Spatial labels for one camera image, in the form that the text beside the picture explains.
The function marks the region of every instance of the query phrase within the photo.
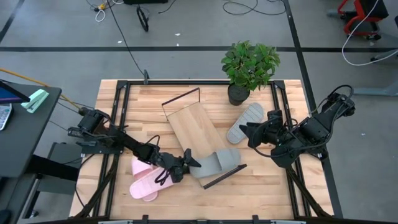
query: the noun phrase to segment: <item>slide sandal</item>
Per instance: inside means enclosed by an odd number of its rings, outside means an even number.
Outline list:
[[[148,197],[154,193],[157,194],[159,190],[165,189],[173,185],[172,177],[168,176],[165,180],[163,185],[156,184],[155,179],[158,177],[162,172],[163,168],[158,167],[151,171],[150,173],[146,174],[145,176],[141,177],[139,180],[136,180],[130,186],[130,194],[135,199],[140,199],[144,197]]]
[[[196,178],[209,177],[235,169],[241,163],[241,154],[239,149],[222,149],[197,159],[197,162],[201,167],[189,167],[191,175]]]
[[[226,133],[226,138],[232,144],[242,141],[246,135],[239,129],[239,125],[246,125],[247,122],[258,123],[264,118],[264,110],[258,103],[252,103],[243,112],[232,128]]]
[[[146,164],[145,162],[141,162],[135,157],[133,157],[131,160],[131,168],[132,168],[132,176],[134,177],[135,182],[137,182],[143,176],[147,175],[148,173],[154,170],[151,165]],[[150,202],[152,200],[155,200],[156,197],[157,197],[157,192],[154,192],[152,194],[146,195],[142,199],[145,202]]]

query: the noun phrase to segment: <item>gray slipper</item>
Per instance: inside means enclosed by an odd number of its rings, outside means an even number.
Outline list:
[[[246,135],[239,129],[239,125],[246,125],[247,122],[258,123],[264,118],[264,110],[258,103],[252,103],[243,112],[239,119],[235,122],[232,128],[226,133],[226,138],[232,144],[237,144],[242,141]]]
[[[235,169],[241,163],[239,149],[222,149],[203,159],[196,159],[201,167],[189,167],[196,178],[209,177]]]

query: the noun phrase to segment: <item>white cable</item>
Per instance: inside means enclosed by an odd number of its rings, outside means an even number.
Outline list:
[[[102,17],[102,19],[98,20],[98,15],[99,15],[101,12],[104,14],[104,17]],[[102,21],[105,19],[105,17],[106,17],[105,12],[104,12],[102,9],[100,9],[100,10],[97,12],[97,15],[95,15],[95,21],[97,21],[97,22],[102,22]]]
[[[124,3],[123,1],[122,2],[118,2],[118,0],[116,0],[116,1],[112,0],[112,2],[115,3],[115,4],[123,4]]]
[[[376,63],[376,62],[380,62],[381,60],[387,59],[389,57],[394,56],[395,54],[398,54],[398,50],[396,50],[394,53],[388,55],[387,57],[384,58],[380,58],[379,60],[375,60],[372,62],[368,62],[368,63],[362,63],[362,64],[354,64],[351,63],[350,61],[347,60],[346,55],[344,54],[344,48],[346,47],[349,39],[351,38],[351,36],[354,34],[355,30],[371,15],[371,13],[373,12],[373,10],[376,8],[377,4],[379,3],[379,0],[376,1],[376,3],[374,4],[373,8],[370,10],[369,14],[353,29],[353,31],[351,31],[350,35],[348,36],[346,42],[344,43],[343,47],[341,48],[341,53],[343,54],[344,60],[346,60],[347,63],[349,63],[350,65],[354,65],[354,66],[364,66],[364,65],[370,65],[372,63]]]

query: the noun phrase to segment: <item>wooden board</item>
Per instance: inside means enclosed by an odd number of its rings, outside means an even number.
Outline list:
[[[116,82],[117,80],[101,82],[97,109],[111,113]],[[301,121],[308,116],[301,82],[285,80],[285,85],[292,117]],[[224,144],[240,149],[242,163],[248,166],[207,190],[204,190],[192,176],[186,175],[181,183],[159,192],[158,198],[153,202],[144,202],[133,199],[129,194],[129,187],[134,181],[131,173],[132,153],[125,150],[119,161],[111,218],[141,219],[143,214],[149,215],[150,219],[160,220],[248,220],[254,214],[259,215],[260,219],[292,218],[285,170],[277,167],[271,159],[262,157],[248,148],[247,139],[232,145],[225,137],[228,129],[249,104],[260,103],[264,112],[274,110],[270,88],[252,92],[241,106],[233,106],[228,102],[227,85],[135,85],[131,87],[129,95],[127,133],[142,142],[159,134],[161,150],[181,156],[182,147],[160,104],[196,87],[201,89],[202,107]],[[166,113],[173,113],[196,101],[197,95],[188,95],[166,106]],[[117,120],[120,119],[122,102],[121,100],[118,106]],[[259,149],[269,154],[273,147],[263,144]],[[308,190],[327,212],[333,213],[321,162],[309,155],[301,155],[300,158]],[[77,191],[84,203],[96,190],[101,160],[102,156],[95,155],[81,168]],[[300,201],[300,214],[303,215],[299,191],[296,191],[296,194]],[[104,210],[105,201],[106,197],[103,197],[100,211]],[[81,205],[75,196],[70,215],[75,215],[80,210]]]
[[[195,159],[206,158],[217,150],[227,148],[199,102],[168,115],[167,119],[182,149],[191,149],[192,157]],[[204,186],[221,175],[198,180],[200,185]]]

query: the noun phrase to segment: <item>pink slipper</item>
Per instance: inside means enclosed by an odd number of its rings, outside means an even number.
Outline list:
[[[173,185],[174,183],[171,176],[168,176],[166,178],[166,181],[163,185],[155,183],[156,177],[158,177],[163,172],[163,170],[163,168],[158,167],[132,183],[132,185],[130,186],[131,196],[135,199],[149,198],[149,196],[152,194],[157,195],[157,192],[159,190],[165,189],[166,187],[170,187],[171,185]]]
[[[149,174],[150,172],[152,172],[154,170],[151,165],[146,164],[145,162],[141,162],[137,158],[133,158],[131,160],[131,167],[132,167],[132,176],[134,177],[135,182],[137,182],[143,176]],[[155,200],[156,197],[157,197],[157,192],[153,192],[151,194],[146,195],[142,199],[145,202],[150,202],[152,200]]]

